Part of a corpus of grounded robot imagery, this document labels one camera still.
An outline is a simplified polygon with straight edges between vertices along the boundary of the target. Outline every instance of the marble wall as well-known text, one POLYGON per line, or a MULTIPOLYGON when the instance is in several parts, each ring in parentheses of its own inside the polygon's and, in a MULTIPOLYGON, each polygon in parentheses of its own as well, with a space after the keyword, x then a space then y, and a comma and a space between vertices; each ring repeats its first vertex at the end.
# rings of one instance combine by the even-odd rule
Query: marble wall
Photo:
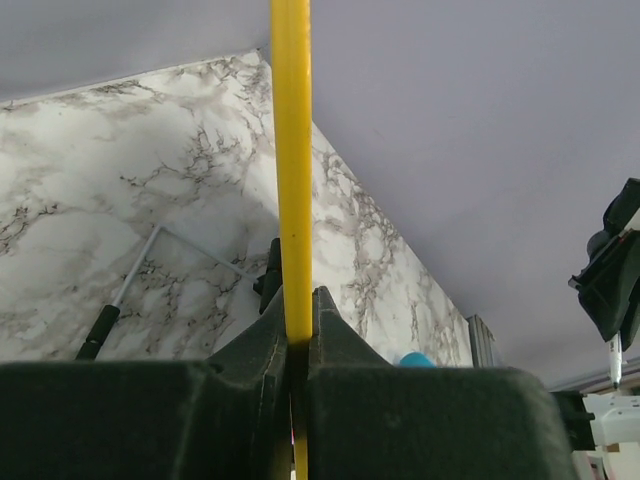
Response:
MULTIPOLYGON (((252 275, 277 235, 257 52, 0 110, 0 360, 73 358, 154 225, 252 275)), ((465 320, 318 130, 313 278, 395 360, 471 363, 465 320)), ((257 318, 251 281, 161 235, 99 358, 204 358, 257 318)))

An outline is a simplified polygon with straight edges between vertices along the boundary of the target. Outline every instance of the gray ceiling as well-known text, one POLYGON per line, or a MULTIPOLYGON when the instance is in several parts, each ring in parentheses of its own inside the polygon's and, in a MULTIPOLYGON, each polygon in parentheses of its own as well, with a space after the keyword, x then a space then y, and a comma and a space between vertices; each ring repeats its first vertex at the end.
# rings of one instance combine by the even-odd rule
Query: gray ceiling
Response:
POLYGON ((266 0, 8 0, 0 100, 264 46, 266 0))
MULTIPOLYGON (((268 3, 5 2, 0 98, 263 46, 268 3)), ((640 2, 313 0, 313 22, 316 122, 463 313, 548 383, 606 368, 567 279, 640 176, 640 2)))

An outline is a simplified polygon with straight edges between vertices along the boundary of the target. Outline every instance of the gray vein pattern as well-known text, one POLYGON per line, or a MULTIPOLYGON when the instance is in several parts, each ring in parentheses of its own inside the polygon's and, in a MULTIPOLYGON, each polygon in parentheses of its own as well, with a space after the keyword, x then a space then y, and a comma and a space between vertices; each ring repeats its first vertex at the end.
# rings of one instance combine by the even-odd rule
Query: gray vein pattern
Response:
MULTIPOLYGON (((72 358, 158 223, 261 273, 271 102, 250 52, 0 107, 0 360, 72 358)), ((389 361, 471 363, 465 320, 315 127, 313 255, 314 284, 389 361)), ((250 281, 161 235, 100 359, 204 358, 257 307, 250 281)))

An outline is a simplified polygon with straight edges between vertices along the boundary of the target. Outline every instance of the black rubber grip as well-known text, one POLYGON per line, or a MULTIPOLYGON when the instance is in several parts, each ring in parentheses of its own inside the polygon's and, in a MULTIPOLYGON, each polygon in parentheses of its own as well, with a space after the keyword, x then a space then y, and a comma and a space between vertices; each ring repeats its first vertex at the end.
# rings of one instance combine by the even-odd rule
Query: black rubber grip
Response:
POLYGON ((76 360, 91 360, 96 358, 104 341, 109 336, 109 332, 118 321, 120 309, 113 305, 105 305, 98 315, 98 319, 91 327, 87 339, 80 348, 76 360))
POLYGON ((258 310, 260 315, 267 309, 269 303, 271 303, 271 300, 275 297, 276 293, 278 293, 281 286, 282 273, 277 270, 267 271, 264 276, 262 294, 260 296, 260 309, 258 310))
POLYGON ((282 252, 280 251, 280 239, 271 240, 269 248, 269 259, 267 260, 267 272, 271 270, 282 271, 282 252))

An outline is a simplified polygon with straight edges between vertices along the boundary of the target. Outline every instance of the yellow pole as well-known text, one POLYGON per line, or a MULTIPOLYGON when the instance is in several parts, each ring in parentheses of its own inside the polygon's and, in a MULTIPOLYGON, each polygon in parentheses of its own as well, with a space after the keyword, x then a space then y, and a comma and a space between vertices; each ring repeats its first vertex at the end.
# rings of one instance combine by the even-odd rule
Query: yellow pole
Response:
MULTIPOLYGON (((307 361, 311 323, 311 14, 309 0, 271 0, 271 65, 287 339, 307 361)), ((296 370, 304 372, 305 365, 296 370)), ((292 377, 296 477, 308 477, 304 373, 292 377)))

